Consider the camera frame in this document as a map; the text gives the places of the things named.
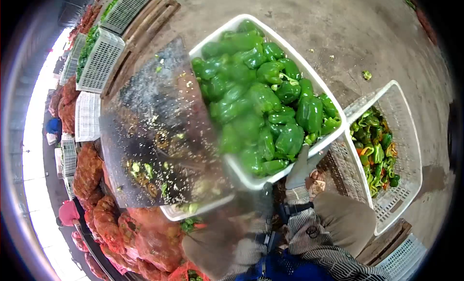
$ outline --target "white plastic crate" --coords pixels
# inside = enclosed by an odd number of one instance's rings
[[[341,125],[340,127],[335,130],[333,133],[322,137],[322,139],[318,140],[315,145],[313,145],[309,152],[308,158],[316,155],[320,150],[324,147],[329,145],[332,141],[334,141],[338,136],[340,136],[347,126],[347,121],[345,118],[345,114],[341,109],[339,103],[333,96],[333,94],[328,89],[327,85],[322,81],[321,77],[316,74],[313,68],[308,64],[308,62],[292,47],[290,44],[285,41],[280,35],[278,35],[275,31],[273,31],[269,26],[259,21],[257,18],[249,15],[249,14],[241,14],[234,18],[232,18],[229,22],[218,28],[215,32],[208,35],[203,41],[201,41],[197,46],[195,46],[190,52],[189,56],[191,59],[195,57],[202,58],[201,55],[201,48],[208,42],[217,42],[220,39],[221,33],[227,30],[236,31],[239,24],[248,19],[255,23],[259,28],[261,28],[265,34],[264,39],[267,42],[275,42],[278,44],[282,50],[285,52],[287,58],[292,59],[298,66],[301,71],[303,77],[308,78],[311,80],[313,84],[313,89],[316,94],[326,93],[328,97],[332,100],[333,104],[337,108],[340,114]],[[227,154],[224,156],[226,162],[228,162],[229,166],[233,169],[234,173],[238,176],[240,181],[249,189],[252,190],[261,190],[264,187],[266,182],[275,183],[277,180],[286,176],[293,167],[293,164],[290,164],[284,170],[271,175],[265,178],[258,179],[251,174],[246,173],[240,166],[240,162],[235,155]]]
[[[59,180],[63,179],[63,164],[61,163],[61,156],[63,153],[61,152],[61,148],[55,148],[55,163],[57,166],[57,176]]]
[[[61,72],[61,77],[59,80],[59,84],[63,86],[66,84],[68,79],[76,74],[76,70],[78,69],[78,60],[79,55],[81,54],[81,50],[85,45],[85,39],[87,35],[83,33],[78,33],[76,35],[76,39],[74,40],[74,45],[71,48],[71,52],[66,59],[65,68]]]
[[[109,74],[123,52],[125,43],[119,36],[98,28],[100,36],[90,52],[76,90],[101,93]]]
[[[413,234],[409,234],[406,240],[376,267],[388,272],[391,281],[409,280],[419,268],[426,252],[424,245]]]
[[[75,195],[74,195],[74,191],[72,190],[73,188],[73,183],[74,183],[74,176],[66,176],[64,178],[64,181],[65,181],[65,187],[66,187],[66,191],[68,192],[68,196],[69,196],[69,199],[72,200]]]
[[[68,133],[63,133],[61,136],[61,151],[63,153],[63,176],[73,176],[74,172],[76,172],[78,154],[76,153],[74,138]]]
[[[123,34],[132,19],[147,2],[148,0],[118,0],[106,15],[101,27],[119,35]]]
[[[386,191],[380,190],[374,199],[370,196],[368,182],[361,161],[357,156],[355,145],[351,141],[349,128],[344,134],[345,145],[335,141],[332,146],[339,150],[339,153],[335,155],[337,165],[339,167],[346,166],[351,172],[343,174],[343,181],[345,184],[351,183],[356,191],[364,190],[366,203],[374,209],[377,216],[375,229],[377,236],[398,219],[421,189],[422,159],[413,116],[398,82],[390,81],[385,87],[363,96],[349,105],[344,110],[348,125],[356,121],[372,105],[382,112],[393,133],[392,141],[396,143],[398,151],[394,170],[401,176],[398,187],[388,187]],[[360,183],[354,179],[353,171],[357,171]]]
[[[100,95],[81,92],[76,101],[76,142],[94,141],[100,138]]]

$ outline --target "green bell pepper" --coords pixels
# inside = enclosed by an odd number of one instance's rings
[[[322,93],[319,95],[319,99],[322,100],[322,106],[324,107],[324,112],[331,118],[335,118],[338,116],[338,110],[335,108],[334,103],[328,97],[327,94]]]
[[[393,178],[390,178],[390,186],[391,187],[397,187],[399,185],[399,179],[401,177],[399,176],[399,174],[395,174],[395,176]]]
[[[381,163],[383,158],[385,157],[385,154],[382,150],[382,146],[380,144],[377,144],[374,146],[374,163],[378,164]]]
[[[261,154],[257,151],[256,147],[250,146],[247,149],[243,150],[240,153],[240,161],[244,169],[248,173],[255,175],[263,174],[263,158]]]
[[[269,122],[271,124],[295,123],[295,110],[290,107],[282,106],[282,110],[269,113]]]
[[[391,132],[388,132],[387,134],[383,135],[383,138],[380,141],[380,145],[382,145],[383,150],[386,150],[388,148],[388,146],[390,146],[392,138],[393,138],[393,134]]]
[[[280,62],[266,62],[259,67],[256,77],[261,83],[280,85],[283,82],[280,71],[284,68],[284,64]]]
[[[290,58],[281,58],[277,60],[278,62],[281,62],[284,65],[284,73],[297,81],[301,80],[301,72],[298,69],[297,64]]]
[[[264,32],[262,31],[262,29],[257,27],[256,24],[250,21],[249,19],[245,19],[244,21],[242,21],[239,24],[239,28],[237,29],[238,32],[245,32],[245,31],[252,31],[252,30],[255,30],[256,33],[260,37],[264,37]]]
[[[303,97],[314,97],[313,84],[307,78],[298,81],[301,87],[300,99]]]
[[[264,62],[266,57],[263,54],[263,47],[255,47],[247,51],[239,51],[232,56],[235,63],[246,64],[249,69],[257,69]]]
[[[270,131],[270,127],[264,126],[259,133],[258,150],[264,159],[271,161],[274,158],[275,149],[274,138]]]
[[[245,96],[252,100],[254,109],[257,113],[282,110],[282,104],[279,98],[277,98],[266,84],[254,83]]]
[[[290,162],[288,160],[282,159],[264,162],[262,164],[263,173],[266,175],[276,174],[277,172],[289,166],[289,163]]]
[[[283,81],[280,85],[272,85],[271,89],[275,91],[274,93],[284,105],[298,99],[301,92],[300,85],[292,85],[288,81]]]
[[[276,152],[294,158],[301,149],[304,139],[303,128],[295,123],[288,123],[276,140]]]
[[[238,153],[242,147],[242,139],[232,124],[225,124],[219,140],[219,153]]]
[[[340,127],[340,125],[341,121],[338,117],[324,120],[321,127],[321,136],[334,132],[338,127]]]
[[[322,101],[319,98],[303,97],[296,115],[298,125],[308,133],[316,133],[322,126]]]
[[[276,43],[263,43],[263,52],[269,62],[283,58],[285,55]]]

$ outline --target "concrete floor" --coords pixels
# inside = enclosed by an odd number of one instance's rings
[[[422,189],[403,217],[427,248],[432,245],[452,186],[446,146],[451,81],[439,48],[403,0],[177,1],[182,7],[154,39],[156,46],[181,34],[190,50],[229,19],[248,13],[303,56],[343,108],[398,81],[419,134],[424,171]],[[362,78],[366,69],[373,75],[369,82]]]

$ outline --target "sliced green pepper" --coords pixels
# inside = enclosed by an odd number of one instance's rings
[[[300,96],[300,85],[292,85],[288,81],[283,81],[282,84],[277,86],[278,87],[275,87],[275,85],[273,85],[271,88],[275,91],[274,93],[284,105],[292,103]]]
[[[295,123],[295,114],[295,110],[292,108],[282,106],[282,110],[271,112],[268,119],[271,124]]]
[[[276,152],[287,157],[295,157],[303,145],[303,128],[295,123],[288,123],[276,140]]]
[[[264,126],[259,133],[258,150],[264,159],[271,161],[274,158],[275,149],[270,127]]]
[[[256,72],[258,81],[264,84],[280,85],[283,80],[280,78],[280,71],[284,69],[284,64],[280,62],[267,62],[262,64]]]
[[[270,87],[262,83],[254,83],[245,95],[251,99],[257,113],[266,113],[282,110],[279,98],[272,92]]]
[[[296,115],[298,125],[308,133],[316,133],[322,126],[322,101],[319,98],[303,97]]]
[[[264,37],[264,32],[262,31],[262,29],[260,29],[259,27],[256,26],[255,23],[253,23],[251,20],[249,19],[245,19],[244,21],[242,21],[240,24],[239,24],[239,28],[237,29],[239,32],[244,32],[244,31],[252,31],[252,30],[255,30],[256,33],[260,36],[260,37]]]
[[[338,110],[335,107],[332,100],[328,97],[326,93],[322,93],[319,95],[319,99],[322,100],[322,106],[324,107],[324,112],[331,118],[335,118],[338,116]]]
[[[289,166],[289,163],[290,162],[288,160],[282,159],[264,162],[262,164],[263,172],[266,175],[276,174],[277,172]]]
[[[276,43],[263,43],[263,51],[269,62],[284,57],[283,50]]]
[[[292,79],[297,81],[301,80],[301,72],[298,69],[297,64],[290,58],[281,58],[277,60],[284,64],[284,73]]]

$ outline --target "person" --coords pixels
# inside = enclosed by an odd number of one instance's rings
[[[388,280],[384,270],[354,258],[374,234],[374,211],[367,204],[328,191],[311,198],[305,179],[317,163],[307,159],[308,150],[303,145],[285,182],[286,201],[279,215],[285,223],[287,249],[273,248],[271,208],[262,209],[234,246],[230,240],[237,235],[231,232],[235,225],[191,232],[182,240],[187,258],[212,280]]]
[[[55,134],[57,137],[57,142],[61,141],[61,134],[62,134],[62,125],[60,118],[51,118],[47,125],[45,125],[45,132],[50,134]]]

